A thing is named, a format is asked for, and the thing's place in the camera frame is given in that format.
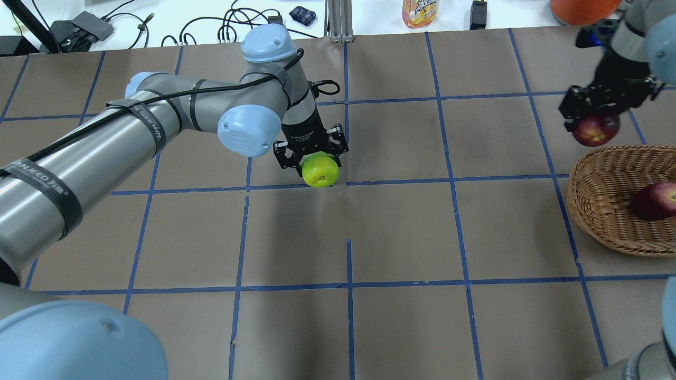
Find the wicker basket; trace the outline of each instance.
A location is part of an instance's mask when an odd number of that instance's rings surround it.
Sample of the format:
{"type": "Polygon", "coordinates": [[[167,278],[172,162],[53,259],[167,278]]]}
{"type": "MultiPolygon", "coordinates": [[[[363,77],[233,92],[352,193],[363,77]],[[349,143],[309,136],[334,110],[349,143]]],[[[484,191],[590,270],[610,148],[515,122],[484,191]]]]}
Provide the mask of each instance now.
{"type": "Polygon", "coordinates": [[[632,197],[655,182],[676,182],[676,147],[601,147],[575,164],[566,204],[575,223],[612,250],[676,258],[676,218],[646,222],[629,208],[632,197]]]}

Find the juice bottle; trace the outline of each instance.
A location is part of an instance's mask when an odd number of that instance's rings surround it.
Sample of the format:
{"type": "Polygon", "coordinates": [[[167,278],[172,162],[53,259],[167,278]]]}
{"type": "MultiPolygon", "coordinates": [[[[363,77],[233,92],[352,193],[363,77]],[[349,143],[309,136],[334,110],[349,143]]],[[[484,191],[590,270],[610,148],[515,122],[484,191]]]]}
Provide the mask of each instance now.
{"type": "Polygon", "coordinates": [[[411,29],[428,26],[437,15],[439,0],[404,0],[402,19],[411,29]]]}

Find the white table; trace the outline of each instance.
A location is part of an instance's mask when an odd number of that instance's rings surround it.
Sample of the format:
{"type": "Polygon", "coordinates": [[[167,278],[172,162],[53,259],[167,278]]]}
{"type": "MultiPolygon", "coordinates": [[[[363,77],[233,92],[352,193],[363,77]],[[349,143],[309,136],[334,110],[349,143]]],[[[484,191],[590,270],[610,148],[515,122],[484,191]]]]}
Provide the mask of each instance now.
{"type": "MultiPolygon", "coordinates": [[[[23,0],[26,6],[34,10],[29,0],[23,0]]],[[[54,20],[71,20],[82,10],[102,16],[124,0],[36,0],[40,10],[48,22],[54,20]]],[[[205,0],[136,0],[118,11],[130,12],[145,18],[154,13],[155,17],[148,23],[150,30],[149,47],[160,46],[162,38],[167,34],[178,37],[181,28],[191,19],[200,16],[223,17],[229,9],[230,1],[205,0]]],[[[353,0],[354,34],[398,34],[441,30],[466,30],[469,27],[471,0],[440,0],[439,14],[432,25],[426,28],[411,30],[402,22],[401,0],[353,0]]],[[[555,26],[557,22],[551,15],[549,0],[488,0],[488,28],[524,28],[532,26],[555,26]]],[[[284,16],[288,28],[296,29],[314,36],[322,36],[324,28],[324,0],[238,0],[235,7],[251,7],[257,10],[278,9],[284,16]],[[318,16],[311,27],[305,27],[291,19],[289,12],[302,5],[318,16]]],[[[114,34],[106,41],[94,44],[91,50],[126,49],[136,39],[139,21],[130,16],[114,19],[114,34]]],[[[201,44],[217,43],[216,31],[220,26],[217,20],[200,20],[188,28],[201,44]]],[[[238,25],[240,40],[248,26],[238,25]]],[[[9,10],[0,4],[0,35],[16,35],[16,25],[9,10]]],[[[34,45],[37,39],[29,32],[26,38],[34,45]]],[[[307,38],[292,33],[293,38],[307,38]]],[[[145,35],[141,37],[137,47],[142,47],[145,35]]]]}

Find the black power adapter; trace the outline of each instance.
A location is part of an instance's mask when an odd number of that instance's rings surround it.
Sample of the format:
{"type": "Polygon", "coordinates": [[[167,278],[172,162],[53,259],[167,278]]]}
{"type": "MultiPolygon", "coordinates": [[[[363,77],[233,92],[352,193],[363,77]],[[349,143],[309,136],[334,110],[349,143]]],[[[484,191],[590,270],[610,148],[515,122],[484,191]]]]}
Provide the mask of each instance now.
{"type": "Polygon", "coordinates": [[[485,0],[472,1],[472,12],[469,16],[469,30],[486,29],[488,19],[488,3],[485,0]]]}

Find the apple in gripper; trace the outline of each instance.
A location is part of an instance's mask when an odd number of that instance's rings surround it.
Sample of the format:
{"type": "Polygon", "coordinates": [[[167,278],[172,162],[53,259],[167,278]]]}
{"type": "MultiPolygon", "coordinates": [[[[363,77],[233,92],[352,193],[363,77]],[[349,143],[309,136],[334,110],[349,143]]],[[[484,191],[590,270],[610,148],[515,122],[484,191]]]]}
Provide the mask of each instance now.
{"type": "Polygon", "coordinates": [[[676,216],[676,183],[659,182],[644,187],[631,200],[634,214],[644,220],[676,216]]]}
{"type": "Polygon", "coordinates": [[[340,168],[332,155],[318,151],[303,157],[301,173],[309,186],[327,187],[338,181],[340,168]]]}
{"type": "Polygon", "coordinates": [[[597,147],[610,141],[620,130],[620,117],[615,114],[589,114],[582,117],[573,131],[578,143],[597,147]]]}

